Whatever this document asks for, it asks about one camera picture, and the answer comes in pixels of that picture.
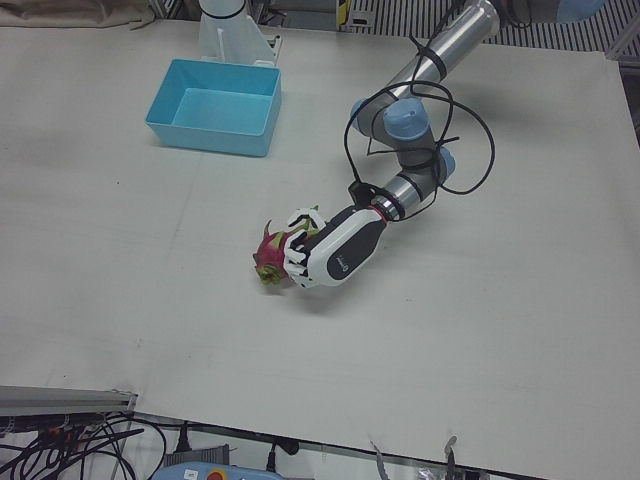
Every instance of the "blue plastic bin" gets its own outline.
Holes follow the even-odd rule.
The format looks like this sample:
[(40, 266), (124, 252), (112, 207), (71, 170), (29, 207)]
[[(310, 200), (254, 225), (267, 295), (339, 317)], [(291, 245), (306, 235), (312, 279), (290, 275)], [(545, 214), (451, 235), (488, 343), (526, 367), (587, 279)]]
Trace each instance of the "blue plastic bin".
[(146, 123), (172, 147), (264, 157), (281, 98), (277, 68), (173, 60)]

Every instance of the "robotic arm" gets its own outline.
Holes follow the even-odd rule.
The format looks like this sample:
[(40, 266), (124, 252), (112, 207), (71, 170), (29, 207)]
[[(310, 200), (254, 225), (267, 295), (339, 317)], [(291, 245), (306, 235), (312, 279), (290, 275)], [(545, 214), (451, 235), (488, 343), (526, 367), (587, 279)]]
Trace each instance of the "robotic arm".
[(389, 221), (402, 220), (453, 173), (449, 151), (437, 148), (429, 117), (413, 96), (439, 83), (471, 50), (509, 24), (568, 22), (595, 14), (604, 0), (470, 0), (454, 22), (436, 36), (387, 85), (384, 94), (356, 102), (352, 126), (397, 152), (401, 170), (384, 187), (355, 182), (349, 188), (355, 205), (329, 222), (304, 209), (290, 226), (310, 219), (320, 232), (305, 240), (300, 231), (288, 238), (284, 268), (303, 287), (339, 285), (375, 252)]

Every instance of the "white tabletop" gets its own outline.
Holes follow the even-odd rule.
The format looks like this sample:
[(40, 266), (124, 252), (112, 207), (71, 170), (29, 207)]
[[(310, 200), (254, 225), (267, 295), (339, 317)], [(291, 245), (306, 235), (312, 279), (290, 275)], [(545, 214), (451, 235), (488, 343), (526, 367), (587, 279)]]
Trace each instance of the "white tabletop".
[[(464, 465), (627, 477), (640, 155), (616, 65), (481, 46), (446, 84), (495, 134), (487, 184), (391, 226), (341, 288), (268, 289), (251, 259), (265, 222), (348, 204), (351, 105), (414, 53), (281, 34), (271, 151), (244, 158), (144, 125), (170, 60), (198, 56), (197, 24), (0, 30), (0, 384), (133, 390), (153, 414), (432, 460), (455, 434)], [(457, 119), (463, 187), (488, 149)], [(358, 157), (372, 181), (397, 170)]]

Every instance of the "emergency stop button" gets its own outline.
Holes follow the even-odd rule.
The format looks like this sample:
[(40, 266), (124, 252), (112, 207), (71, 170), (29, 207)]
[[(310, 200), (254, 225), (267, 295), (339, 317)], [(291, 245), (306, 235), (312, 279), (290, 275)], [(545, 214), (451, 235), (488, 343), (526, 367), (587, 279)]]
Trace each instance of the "emergency stop button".
[(227, 480), (227, 474), (221, 468), (216, 468), (209, 472), (209, 475), (207, 475), (207, 480)]

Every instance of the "dragon fruit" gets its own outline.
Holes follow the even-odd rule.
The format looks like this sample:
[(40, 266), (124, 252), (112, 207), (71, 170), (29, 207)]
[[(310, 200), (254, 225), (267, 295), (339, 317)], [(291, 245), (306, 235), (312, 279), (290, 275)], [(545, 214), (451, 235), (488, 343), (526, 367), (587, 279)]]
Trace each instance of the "dragon fruit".
[(255, 269), (260, 281), (264, 285), (277, 285), (281, 280), (288, 277), (284, 269), (284, 245), (287, 239), (300, 230), (306, 230), (307, 237), (305, 240), (308, 240), (319, 230), (312, 229), (311, 222), (307, 220), (303, 225), (299, 225), (289, 232), (269, 233), (270, 224), (271, 220), (264, 227), (262, 242), (260, 242), (256, 253), (253, 254), (253, 259), (256, 262)]

